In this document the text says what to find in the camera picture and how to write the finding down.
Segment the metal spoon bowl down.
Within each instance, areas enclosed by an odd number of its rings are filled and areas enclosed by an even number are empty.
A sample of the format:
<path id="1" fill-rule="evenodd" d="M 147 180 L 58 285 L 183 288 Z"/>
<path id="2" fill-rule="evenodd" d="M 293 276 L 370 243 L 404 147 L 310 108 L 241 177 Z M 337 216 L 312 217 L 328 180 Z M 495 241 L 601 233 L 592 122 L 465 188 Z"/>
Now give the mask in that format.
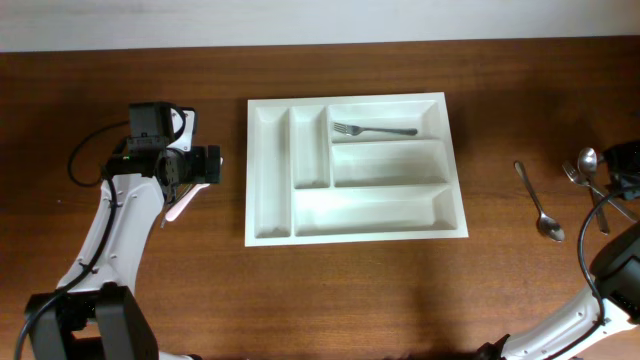
<path id="1" fill-rule="evenodd" d="M 549 217 L 542 207 L 542 204 L 529 180 L 524 164 L 516 160 L 514 162 L 514 168 L 521 178 L 526 190 L 528 191 L 537 211 L 538 211 L 538 219 L 536 223 L 536 227 L 538 232 L 551 239 L 554 242 L 564 242 L 565 241 L 565 233 L 562 229 L 561 225 L 552 217 Z"/>

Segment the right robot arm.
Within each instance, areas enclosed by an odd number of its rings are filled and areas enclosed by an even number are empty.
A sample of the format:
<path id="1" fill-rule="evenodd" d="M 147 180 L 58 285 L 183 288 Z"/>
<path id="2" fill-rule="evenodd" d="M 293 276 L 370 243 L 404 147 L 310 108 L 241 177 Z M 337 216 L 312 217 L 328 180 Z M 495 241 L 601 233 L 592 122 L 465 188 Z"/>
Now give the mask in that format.
<path id="1" fill-rule="evenodd" d="M 577 256 L 585 288 L 533 329 L 483 344 L 475 359 L 575 359 L 595 343 L 639 326 L 639 217 L 621 203 L 639 198 L 639 142 L 614 145 L 596 159 L 606 164 L 610 184 L 578 233 Z M 586 232 L 607 204 L 625 214 L 632 225 L 587 265 Z"/>

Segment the metal fork crosswise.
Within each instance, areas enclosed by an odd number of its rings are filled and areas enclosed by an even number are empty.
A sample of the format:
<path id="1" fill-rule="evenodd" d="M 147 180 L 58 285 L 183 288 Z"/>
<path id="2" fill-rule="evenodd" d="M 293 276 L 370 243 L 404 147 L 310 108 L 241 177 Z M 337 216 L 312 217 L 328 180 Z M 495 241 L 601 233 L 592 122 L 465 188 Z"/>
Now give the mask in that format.
<path id="1" fill-rule="evenodd" d="M 597 185 L 595 183 L 592 183 L 586 175 L 584 175 L 581 172 L 579 172 L 568 161 L 565 161 L 563 163 L 562 168 L 563 168 L 565 174 L 568 176 L 568 178 L 574 184 L 579 185 L 579 186 L 583 186 L 583 187 L 587 187 L 587 188 L 591 189 L 593 192 L 595 192 L 596 194 L 598 194 L 599 196 L 601 196 L 602 198 L 604 198 L 604 197 L 606 197 L 608 195 L 608 193 L 601 186 L 599 186 L 599 185 Z M 627 217 L 632 222 L 638 222 L 639 221 L 639 216 L 635 212 L 633 212 L 632 210 L 627 208 L 625 205 L 623 205 L 621 201 L 616 200 L 615 198 L 611 198 L 611 199 L 608 200 L 608 202 L 615 209 L 617 209 L 620 213 L 622 213 L 625 217 Z"/>

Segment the metal fork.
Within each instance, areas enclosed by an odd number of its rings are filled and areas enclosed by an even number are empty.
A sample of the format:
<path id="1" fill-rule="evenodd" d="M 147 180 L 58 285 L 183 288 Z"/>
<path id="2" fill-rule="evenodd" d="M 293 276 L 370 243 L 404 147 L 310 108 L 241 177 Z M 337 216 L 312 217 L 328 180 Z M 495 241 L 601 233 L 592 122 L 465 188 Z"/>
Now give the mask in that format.
<path id="1" fill-rule="evenodd" d="M 395 128 L 361 127 L 356 125 L 347 125 L 347 124 L 338 123 L 338 122 L 333 123 L 333 130 L 347 136 L 358 136 L 364 132 L 389 133 L 389 134 L 403 135 L 403 136 L 416 136 L 418 134 L 418 130 L 415 128 L 395 129 Z"/>

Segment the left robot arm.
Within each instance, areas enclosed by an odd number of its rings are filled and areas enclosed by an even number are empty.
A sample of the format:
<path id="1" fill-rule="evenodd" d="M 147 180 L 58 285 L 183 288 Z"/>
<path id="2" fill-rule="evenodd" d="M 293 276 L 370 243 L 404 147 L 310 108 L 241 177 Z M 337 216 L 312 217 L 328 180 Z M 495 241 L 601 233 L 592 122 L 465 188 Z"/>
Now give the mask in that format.
<path id="1" fill-rule="evenodd" d="M 221 178 L 217 145 L 196 146 L 197 113 L 168 102 L 132 104 L 128 136 L 96 184 L 100 204 L 79 254 L 51 293 L 36 294 L 14 351 L 37 359 L 167 359 L 135 296 L 156 222 L 173 222 Z"/>

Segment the large metal spoon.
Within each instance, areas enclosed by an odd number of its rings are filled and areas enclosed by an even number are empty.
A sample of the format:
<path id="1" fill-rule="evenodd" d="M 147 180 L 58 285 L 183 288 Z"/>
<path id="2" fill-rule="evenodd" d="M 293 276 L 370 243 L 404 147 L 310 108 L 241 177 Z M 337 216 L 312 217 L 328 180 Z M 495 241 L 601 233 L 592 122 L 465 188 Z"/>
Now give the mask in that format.
<path id="1" fill-rule="evenodd" d="M 578 156 L 577 160 L 578 170 L 581 174 L 586 176 L 586 179 L 590 184 L 594 184 L 594 176 L 596 175 L 598 166 L 598 157 L 593 148 L 583 148 Z M 600 208 L 596 214 L 597 224 L 602 234 L 608 235 L 610 228 L 604 210 Z"/>

